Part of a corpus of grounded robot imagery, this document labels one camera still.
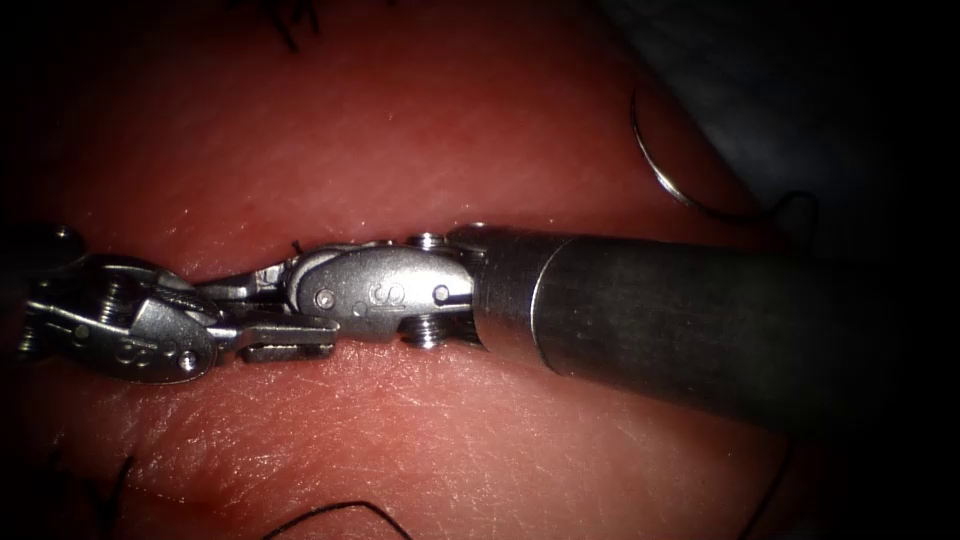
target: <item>screw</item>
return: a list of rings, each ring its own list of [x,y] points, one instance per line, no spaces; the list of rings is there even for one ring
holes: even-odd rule
[[[177,363],[180,365],[180,369],[189,373],[197,369],[197,355],[193,351],[183,351]]]
[[[450,289],[446,285],[439,285],[433,290],[433,299],[437,303],[443,303],[450,299]]]
[[[132,343],[124,343],[120,345],[120,350],[117,351],[117,361],[121,364],[129,364],[137,357],[138,352]]]
[[[337,296],[330,289],[323,289],[318,292],[315,300],[317,307],[320,309],[333,309],[333,306],[337,304]]]
[[[173,358],[177,354],[177,342],[167,340],[160,344],[160,354],[167,358]]]

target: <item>skin surface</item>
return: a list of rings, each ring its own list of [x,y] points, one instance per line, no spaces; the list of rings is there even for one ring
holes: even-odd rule
[[[5,134],[18,186],[6,215],[68,223],[93,251],[201,281],[288,257],[294,239],[365,242],[475,220],[782,248],[656,184],[632,140],[634,86],[661,166],[704,202],[751,207],[580,3],[324,2],[319,37],[293,28],[297,55],[254,6],[117,9],[74,30],[54,68],[36,68],[44,105],[26,101]],[[104,493],[136,457],[116,538],[256,538],[352,499],[418,540],[730,538],[785,445],[455,346],[341,342],[329,360],[231,358],[168,387],[57,359],[0,390],[16,441],[4,477],[23,494],[11,508],[38,536],[95,537],[82,483],[46,488],[59,448],[59,467]],[[788,475],[791,508],[812,476]],[[761,529],[785,521],[776,507]],[[396,535],[347,510],[283,538]]]

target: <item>black suture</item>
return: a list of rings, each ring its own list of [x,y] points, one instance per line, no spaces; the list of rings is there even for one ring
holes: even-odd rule
[[[61,467],[60,462],[62,459],[63,449],[60,445],[57,445],[54,447],[45,463],[45,469],[49,469],[52,472],[52,476],[55,481],[60,480],[62,482],[73,477],[70,471]],[[132,454],[128,455],[123,460],[123,464],[120,466],[120,470],[117,472],[116,480],[114,480],[113,486],[110,489],[110,494],[105,500],[100,498],[97,485],[92,479],[81,480],[87,490],[87,495],[90,499],[90,505],[93,509],[94,518],[97,522],[98,540],[109,540],[113,534],[113,529],[117,524],[117,520],[120,519],[120,497],[123,495],[123,488],[127,483],[127,477],[130,476],[130,469],[133,468],[134,461],[136,461],[136,457]],[[390,514],[388,514],[379,506],[368,501],[343,501],[308,510],[307,512],[300,514],[299,516],[270,531],[263,538],[264,540],[276,538],[278,535],[283,534],[284,532],[296,527],[312,517],[328,514],[337,510],[345,510],[348,508],[366,508],[390,525],[390,527],[396,531],[400,538],[403,540],[413,540],[413,537],[410,536],[410,533],[408,533],[403,526],[397,522],[397,520],[395,520]]]
[[[227,9],[233,9],[245,0],[228,0]],[[286,43],[287,48],[290,49],[290,52],[296,53],[300,51],[300,47],[297,46],[297,42],[293,39],[293,35],[290,33],[290,28],[287,27],[286,23],[283,22],[283,18],[280,16],[280,0],[259,0],[260,9],[267,15],[267,18],[270,19],[270,23],[273,24],[273,27],[280,34],[283,42]],[[387,0],[387,5],[390,7],[395,7],[397,5],[396,0]],[[313,4],[313,0],[296,0],[296,3],[293,5],[293,13],[290,15],[290,22],[297,24],[300,22],[300,19],[303,18],[303,15],[307,15],[307,20],[310,22],[310,30],[313,31],[314,35],[320,34],[320,18],[317,16],[317,6]]]
[[[276,538],[277,536],[285,533],[286,531],[296,527],[297,525],[303,523],[304,521],[307,521],[312,517],[321,516],[323,514],[328,514],[336,510],[344,510],[347,508],[366,508],[367,510],[370,510],[371,512],[376,514],[377,517],[387,522],[387,524],[389,524],[390,527],[392,527],[393,530],[396,531],[398,535],[400,535],[400,538],[403,538],[403,540],[413,540],[413,537],[410,536],[410,534],[407,531],[405,531],[403,527],[399,523],[397,523],[395,519],[393,519],[390,516],[390,514],[388,514],[385,510],[381,509],[379,506],[367,501],[344,501],[344,502],[332,503],[326,506],[321,506],[319,508],[308,510],[300,514],[299,516],[291,519],[290,521],[284,523],[283,525],[280,525],[276,529],[270,531],[263,537],[263,540],[272,540],[273,538]]]
[[[51,477],[55,487],[62,486],[68,479],[79,481],[87,492],[87,498],[90,501],[90,507],[93,510],[94,521],[97,524],[97,536],[99,540],[108,540],[113,534],[113,529],[120,519],[120,496],[123,494],[123,488],[127,483],[127,477],[130,475],[130,469],[133,467],[134,456],[129,455],[123,460],[120,470],[117,473],[116,480],[110,488],[110,494],[106,499],[101,499],[100,491],[97,489],[97,483],[90,478],[77,478],[69,470],[61,466],[63,459],[63,448],[57,445],[53,448],[50,456],[47,458],[45,470],[51,471]]]
[[[97,521],[97,531],[99,538],[109,539],[113,534],[113,528],[120,519],[120,495],[123,493],[123,486],[127,483],[127,476],[130,475],[130,468],[133,466],[133,456],[127,456],[120,466],[117,478],[110,488],[110,494],[106,499],[100,498],[100,492],[97,490],[97,484],[91,479],[86,479],[84,484],[87,489],[87,495],[90,498],[90,505],[93,507],[94,517]]]
[[[793,460],[793,450],[794,443],[793,441],[790,441],[787,443],[787,449],[783,452],[783,459],[780,461],[780,467],[777,468],[777,472],[770,480],[770,485],[763,493],[763,497],[760,498],[760,503],[757,504],[757,508],[753,511],[750,519],[747,520],[746,525],[743,526],[743,530],[741,530],[740,534],[737,535],[737,540],[747,540],[747,538],[750,536],[750,533],[753,532],[753,529],[756,528],[757,523],[760,521],[760,517],[763,516],[763,513],[767,510],[767,507],[770,506],[770,501],[773,500],[773,496],[776,494],[777,489],[779,489],[780,484],[783,482],[783,477],[787,475],[787,469],[790,468],[790,462]]]

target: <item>gray shaft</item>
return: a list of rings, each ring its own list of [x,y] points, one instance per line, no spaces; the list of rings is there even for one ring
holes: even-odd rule
[[[889,405],[901,325],[876,269],[636,239],[465,227],[491,352],[794,436]]]

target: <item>metal shaft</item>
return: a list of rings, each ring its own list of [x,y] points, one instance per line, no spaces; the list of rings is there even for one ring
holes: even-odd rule
[[[798,436],[889,405],[902,345],[876,269],[636,239],[465,227],[485,251],[477,334],[493,353]]]

